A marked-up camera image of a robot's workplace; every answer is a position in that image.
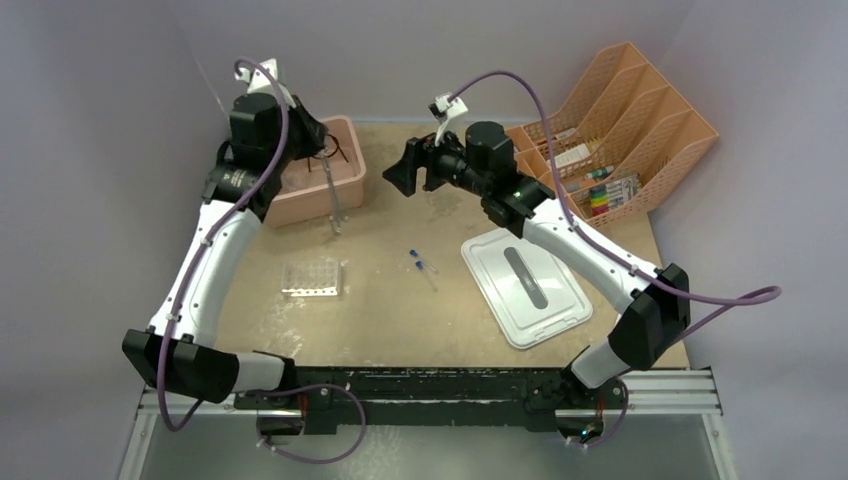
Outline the pink plastic bin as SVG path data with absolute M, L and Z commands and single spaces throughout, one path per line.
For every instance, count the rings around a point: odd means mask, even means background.
M 273 199 L 263 224 L 281 227 L 333 213 L 333 205 L 342 211 L 363 204 L 365 160 L 352 120 L 343 115 L 326 117 L 328 127 L 325 152 L 328 171 L 319 159 L 291 162 L 281 175 L 282 190 Z

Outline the blue capped test tube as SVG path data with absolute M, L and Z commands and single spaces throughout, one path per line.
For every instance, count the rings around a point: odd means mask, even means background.
M 428 270 L 435 274 L 438 273 L 438 269 L 426 260 L 418 251 L 410 249 L 409 254 L 415 259 L 415 265 L 419 270 Z
M 430 274 L 430 269 L 422 261 L 416 261 L 415 266 L 418 269 L 418 271 L 423 275 L 423 277 L 427 281 L 427 284 L 430 286 L 430 288 L 433 291 L 437 291 L 438 287 L 435 284 L 435 281 L 433 280 L 433 278 Z

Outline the metal crucible tongs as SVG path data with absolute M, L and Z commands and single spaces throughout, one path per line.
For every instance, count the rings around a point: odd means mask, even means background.
M 344 214 L 342 204 L 339 200 L 336 191 L 335 182 L 330 167 L 330 157 L 328 155 L 323 155 L 320 159 L 320 162 L 322 165 L 322 169 L 325 173 L 328 193 L 332 206 L 332 214 L 330 215 L 331 229 L 334 235 L 339 236 L 342 233 L 342 224 L 346 221 L 346 216 Z

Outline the clear well plate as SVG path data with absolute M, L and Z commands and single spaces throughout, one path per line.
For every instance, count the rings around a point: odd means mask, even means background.
M 342 290 L 342 265 L 320 259 L 288 262 L 282 269 L 281 293 L 289 297 L 334 297 Z

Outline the white plastic bin lid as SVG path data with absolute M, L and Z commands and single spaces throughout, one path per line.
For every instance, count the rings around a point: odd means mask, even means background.
M 465 241 L 461 255 L 516 349 L 532 348 L 593 315 L 591 301 L 562 261 L 506 229 Z

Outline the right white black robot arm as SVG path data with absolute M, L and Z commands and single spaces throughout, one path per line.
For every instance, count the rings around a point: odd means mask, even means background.
M 561 392 L 569 404 L 584 407 L 607 381 L 650 369 L 689 327 L 690 304 L 673 292 L 688 289 L 687 273 L 644 261 L 568 216 L 551 188 L 518 169 L 502 125 L 476 122 L 463 139 L 453 132 L 410 138 L 382 176 L 410 197 L 419 187 L 419 172 L 425 174 L 425 191 L 450 184 L 478 196 L 495 225 L 562 261 L 618 312 L 607 337 L 563 369 Z

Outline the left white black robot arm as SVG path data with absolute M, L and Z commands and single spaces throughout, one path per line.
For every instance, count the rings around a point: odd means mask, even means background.
M 202 192 L 189 252 L 165 301 L 143 330 L 130 329 L 122 350 L 145 383 L 160 393 L 220 403 L 259 390 L 272 408 L 297 399 L 288 375 L 292 360 L 230 353 L 215 343 L 223 301 L 247 247 L 282 187 L 293 160 L 324 147 L 327 127 L 297 96 L 283 105 L 268 93 L 238 97 L 229 115 L 231 136 L 219 147 Z

